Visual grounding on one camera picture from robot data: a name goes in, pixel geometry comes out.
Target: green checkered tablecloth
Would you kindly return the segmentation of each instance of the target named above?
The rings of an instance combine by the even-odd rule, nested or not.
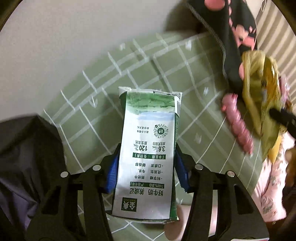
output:
[[[258,181],[262,157],[260,140],[242,103],[239,109],[254,133],[254,155],[245,155],[221,112],[228,89],[222,74],[222,54],[208,33],[184,39],[176,32],[133,39],[81,71],[44,109],[42,116],[56,125],[64,144],[70,173],[79,173],[113,153],[121,140],[123,112],[118,86],[182,91],[178,144],[211,171],[233,170],[249,193]],[[190,205],[176,177],[176,201]],[[81,192],[78,213],[83,221]],[[104,196],[107,209],[112,195]],[[115,240],[166,240],[162,225],[147,225],[107,216]]]

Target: dark cloth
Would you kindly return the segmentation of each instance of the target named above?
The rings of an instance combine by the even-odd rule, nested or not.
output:
[[[0,31],[22,0],[0,0]]]
[[[257,49],[256,22],[246,2],[188,0],[187,7],[220,45],[223,74],[232,91],[241,96],[244,76],[241,55],[244,51]]]
[[[25,232],[46,192],[66,171],[55,126],[40,116],[0,123],[0,207]]]

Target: striped fabric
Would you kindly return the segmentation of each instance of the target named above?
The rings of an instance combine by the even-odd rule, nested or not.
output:
[[[281,11],[271,0],[266,1],[264,11],[259,12],[256,21],[258,49],[276,59],[280,73],[287,76],[291,87],[291,101],[295,105],[296,36]]]

